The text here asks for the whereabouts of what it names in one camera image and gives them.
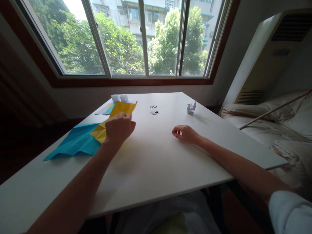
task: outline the white table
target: white table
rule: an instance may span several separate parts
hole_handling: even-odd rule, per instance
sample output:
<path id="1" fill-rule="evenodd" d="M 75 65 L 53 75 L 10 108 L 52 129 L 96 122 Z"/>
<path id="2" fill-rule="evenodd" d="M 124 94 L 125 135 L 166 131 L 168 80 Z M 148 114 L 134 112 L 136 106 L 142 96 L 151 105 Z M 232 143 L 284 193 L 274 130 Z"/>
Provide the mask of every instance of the white table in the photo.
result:
<path id="1" fill-rule="evenodd" d="M 138 101 L 132 117 L 136 129 L 108 167 L 90 217 L 233 179 L 206 152 L 172 136 L 171 130 L 178 124 L 190 125 L 199 134 L 265 169 L 286 163 L 199 103 L 196 103 L 194 115 L 187 114 L 187 104 L 194 100 L 184 93 L 128 96 L 130 100 Z M 99 109 L 80 124 L 106 120 L 108 116 L 95 115 Z M 151 115 L 151 110 L 158 110 L 159 114 Z M 79 156 L 43 162 L 66 135 L 0 186 L 0 233 L 25 232 L 90 160 L 90 156 Z"/>

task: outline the blue paper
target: blue paper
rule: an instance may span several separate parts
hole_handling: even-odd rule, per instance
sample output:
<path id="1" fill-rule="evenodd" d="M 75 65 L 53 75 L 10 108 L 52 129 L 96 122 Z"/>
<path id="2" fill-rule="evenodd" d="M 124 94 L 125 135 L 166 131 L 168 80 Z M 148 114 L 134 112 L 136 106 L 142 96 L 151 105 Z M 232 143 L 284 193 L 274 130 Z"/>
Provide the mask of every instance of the blue paper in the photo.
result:
<path id="1" fill-rule="evenodd" d="M 90 135 L 99 123 L 84 124 L 75 126 L 62 143 L 43 161 L 51 160 L 58 155 L 66 154 L 75 156 L 80 152 L 94 155 L 101 143 Z"/>
<path id="2" fill-rule="evenodd" d="M 113 108 L 114 108 L 114 106 L 115 106 L 115 103 L 116 103 L 116 102 L 114 102 L 114 103 L 112 104 L 112 106 L 111 106 L 110 108 L 108 108 L 108 110 L 105 112 L 105 114 L 110 114 L 110 113 L 111 113 L 111 111 L 113 110 Z"/>

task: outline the sky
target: sky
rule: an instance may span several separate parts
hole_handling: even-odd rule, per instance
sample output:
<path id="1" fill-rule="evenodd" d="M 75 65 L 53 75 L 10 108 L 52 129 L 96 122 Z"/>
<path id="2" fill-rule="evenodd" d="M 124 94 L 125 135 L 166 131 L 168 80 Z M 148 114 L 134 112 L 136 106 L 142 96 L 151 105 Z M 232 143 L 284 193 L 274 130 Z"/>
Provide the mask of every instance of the sky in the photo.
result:
<path id="1" fill-rule="evenodd" d="M 85 9 L 82 5 L 81 0 L 64 0 L 64 2 L 68 7 L 69 11 L 73 13 L 77 19 L 79 20 L 87 19 L 87 17 L 85 16 Z"/>

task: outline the wooden floor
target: wooden floor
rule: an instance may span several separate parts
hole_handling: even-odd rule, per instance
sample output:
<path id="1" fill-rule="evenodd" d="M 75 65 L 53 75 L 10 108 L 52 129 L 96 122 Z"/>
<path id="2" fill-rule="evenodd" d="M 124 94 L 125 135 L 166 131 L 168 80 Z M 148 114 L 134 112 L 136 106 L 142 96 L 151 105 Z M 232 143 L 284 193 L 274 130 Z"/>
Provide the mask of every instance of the wooden floor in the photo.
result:
<path id="1" fill-rule="evenodd" d="M 4 141 L 0 143 L 0 184 L 14 175 L 42 151 L 48 148 L 82 119 L 46 126 L 41 129 L 18 123 L 0 126 Z M 224 218 L 231 233 L 263 233 L 245 208 L 228 190 L 222 197 Z"/>

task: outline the sofa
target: sofa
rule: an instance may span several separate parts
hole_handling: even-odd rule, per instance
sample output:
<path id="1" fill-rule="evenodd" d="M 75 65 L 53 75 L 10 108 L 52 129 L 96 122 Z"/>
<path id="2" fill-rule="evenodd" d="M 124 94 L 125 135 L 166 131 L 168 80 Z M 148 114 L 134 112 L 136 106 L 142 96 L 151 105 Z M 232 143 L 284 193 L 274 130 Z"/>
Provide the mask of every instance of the sofa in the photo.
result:
<path id="1" fill-rule="evenodd" d="M 220 116 L 240 128 L 307 91 L 293 91 L 259 105 L 225 105 L 220 111 Z M 289 162 L 270 172 L 311 201 L 312 97 L 300 98 L 250 124 L 242 131 Z"/>

